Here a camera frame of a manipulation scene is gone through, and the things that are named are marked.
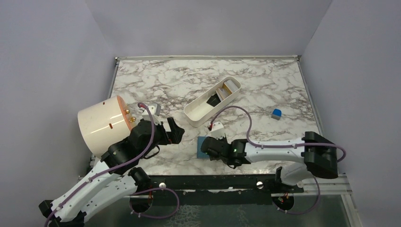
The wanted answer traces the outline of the blue leather card holder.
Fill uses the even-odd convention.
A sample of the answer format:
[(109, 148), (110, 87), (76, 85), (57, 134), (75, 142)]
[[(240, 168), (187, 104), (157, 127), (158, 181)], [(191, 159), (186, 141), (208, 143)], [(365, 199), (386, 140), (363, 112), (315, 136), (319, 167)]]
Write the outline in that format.
[(196, 157), (197, 159), (209, 159), (209, 155), (205, 154), (201, 151), (201, 146), (204, 142), (204, 140), (206, 139), (207, 136), (199, 136), (197, 138), (197, 154)]

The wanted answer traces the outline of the white oblong plastic tray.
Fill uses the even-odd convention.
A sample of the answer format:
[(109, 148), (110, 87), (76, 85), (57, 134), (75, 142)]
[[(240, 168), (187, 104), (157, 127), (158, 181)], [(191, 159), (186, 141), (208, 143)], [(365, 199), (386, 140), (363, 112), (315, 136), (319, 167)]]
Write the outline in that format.
[(234, 77), (225, 77), (184, 108), (192, 127), (200, 127), (223, 107), (239, 96), (242, 84)]

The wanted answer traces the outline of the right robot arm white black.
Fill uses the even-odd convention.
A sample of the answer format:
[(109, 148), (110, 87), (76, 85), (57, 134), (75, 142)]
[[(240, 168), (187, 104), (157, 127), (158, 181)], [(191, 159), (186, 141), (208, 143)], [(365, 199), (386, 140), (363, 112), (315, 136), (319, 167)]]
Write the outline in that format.
[(221, 160), (231, 168), (262, 161), (291, 162), (289, 166), (278, 167), (273, 179), (274, 189), (285, 192), (304, 179), (337, 178), (338, 148), (316, 132), (307, 131), (301, 138), (283, 141), (249, 142), (238, 139), (228, 143), (226, 139), (206, 137), (200, 151), (210, 160)]

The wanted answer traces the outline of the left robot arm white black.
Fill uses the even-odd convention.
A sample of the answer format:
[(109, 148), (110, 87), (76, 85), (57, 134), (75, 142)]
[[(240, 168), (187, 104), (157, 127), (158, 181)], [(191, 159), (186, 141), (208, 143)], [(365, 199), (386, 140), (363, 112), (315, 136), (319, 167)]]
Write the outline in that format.
[(39, 209), (45, 226), (82, 227), (96, 213), (133, 194), (152, 192), (151, 179), (138, 166), (140, 159), (160, 146), (179, 144), (185, 130), (168, 117), (170, 130), (155, 117), (140, 120), (129, 136), (109, 146), (100, 161), (74, 187), (55, 200), (44, 200)]

